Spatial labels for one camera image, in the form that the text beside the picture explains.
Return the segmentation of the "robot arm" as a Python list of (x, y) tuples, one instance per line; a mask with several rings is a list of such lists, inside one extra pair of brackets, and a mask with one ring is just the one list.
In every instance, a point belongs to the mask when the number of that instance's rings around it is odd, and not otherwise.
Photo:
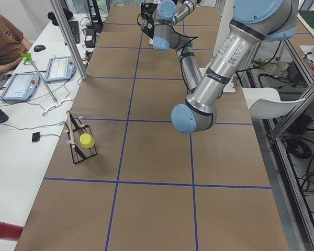
[(298, 5), (298, 1), (289, 0), (234, 1), (229, 34), (194, 91), (171, 112), (172, 124), (178, 132), (191, 134), (214, 125), (215, 101), (252, 47), (295, 35)]
[(181, 68), (181, 74), (188, 93), (194, 92), (202, 79), (195, 53), (192, 49), (196, 37), (187, 36), (175, 30), (174, 26), (191, 14), (200, 1), (154, 1), (142, 2), (140, 17), (144, 23), (138, 23), (141, 30), (150, 39), (156, 50), (175, 50)]

